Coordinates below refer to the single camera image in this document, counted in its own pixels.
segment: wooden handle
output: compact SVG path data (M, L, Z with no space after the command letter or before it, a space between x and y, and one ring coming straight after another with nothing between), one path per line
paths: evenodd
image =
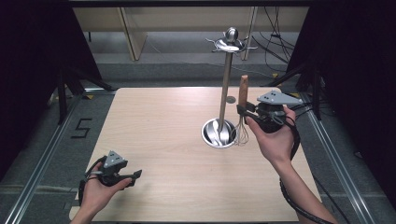
M238 104L246 107L248 101L248 75L241 76L241 82L239 84L239 98Z

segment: wooden tabletop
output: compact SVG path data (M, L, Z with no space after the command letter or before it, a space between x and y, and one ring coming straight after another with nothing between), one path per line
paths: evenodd
M248 101L273 88L249 88ZM238 88L229 96L238 98ZM221 88L119 89L87 169L109 150L128 161L121 175L142 169L134 187L118 192L94 220L132 222L296 221L279 178L254 134L243 147L214 148L201 135L219 117ZM225 118L236 125L236 104ZM318 197L302 148L293 165ZM78 207L72 207L72 218Z

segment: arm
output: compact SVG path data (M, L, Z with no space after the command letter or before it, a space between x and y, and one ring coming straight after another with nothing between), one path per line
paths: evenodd
M295 120L293 111L285 107L285 112L290 119ZM310 214L331 223L337 223L336 219L312 193L291 164L290 152L294 141L290 128L284 125L276 133L265 133L252 118L246 117L246 120L250 130L256 135L262 155L271 162L279 174L291 199ZM297 216L301 223L314 223L299 214Z
M92 170L97 171L101 164L99 162ZM107 187L96 178L96 175L90 175L90 179L85 185L81 207L70 224L91 223L96 214L106 207L114 194L128 186L131 181L131 178L126 178L112 187Z

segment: finger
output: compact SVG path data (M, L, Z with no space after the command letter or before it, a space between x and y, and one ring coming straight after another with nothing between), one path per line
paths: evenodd
M132 182L132 178L128 177L128 178L122 179L119 183L114 185L112 188L115 191L119 191L121 189L125 189L131 182Z
M102 165L102 162L99 161L99 162L92 168L92 170L93 170L93 171L98 171L101 165Z
M292 120L296 120L296 113L293 110L288 109L286 106L283 106L285 110L286 116L291 118Z
M94 171L99 171L99 168L101 167L101 165L102 165L102 162L99 161L99 162L92 168L89 177L92 177L92 178L97 177L97 175L96 175L96 174L92 174L92 172L94 172Z
M251 131L258 136L258 134L262 134L262 128L260 128L260 125L251 117L246 117L247 120L247 125L250 128Z

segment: controller strap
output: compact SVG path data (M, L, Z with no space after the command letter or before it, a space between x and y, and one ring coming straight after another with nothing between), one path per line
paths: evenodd
M295 155L296 152L297 152L297 149L298 149L299 145L300 145L301 138L300 138L300 134L299 134L299 132L298 132L298 130L297 130L295 121L294 121L292 118L290 118L290 117L287 117L287 119L290 119L290 120L292 121L292 123L293 123L293 124L290 124L290 123L288 123L287 121L284 122L285 125L287 125L287 126L291 129L291 132L292 132L293 138L294 138L294 145L293 145L293 147L292 147L292 149L291 149L291 153L290 153L290 160L292 160L293 157L294 157L294 155ZM316 216L314 216L314 215L308 213L307 211L305 211L302 207L300 207L297 203L295 203L295 202L290 198L290 196L289 196L289 194L288 194L288 191L286 190L286 188L285 188L285 186L284 186L284 184L283 184L283 182L282 182L282 179L279 179L279 184L280 184L280 189L281 189L281 191L282 191L283 197L285 198L286 202L287 202L297 213L299 213L299 214L302 215L303 217L306 217L306 218L310 219L311 221L314 221L314 222L319 223L319 224L332 224L332 223L329 222L329 221L326 221L326 220L324 220L324 219L321 219L320 217L316 217Z
M93 167L95 167L96 164L99 163L100 161L101 162L105 161L106 158L107 158L107 156L104 156L101 159L94 162L93 165L90 167L90 169L88 169L88 171L85 173L84 179L79 181L79 185L78 185L78 204L79 204L79 206L81 206L81 204L82 204L82 198L84 197L85 184L90 180L90 174L91 174Z

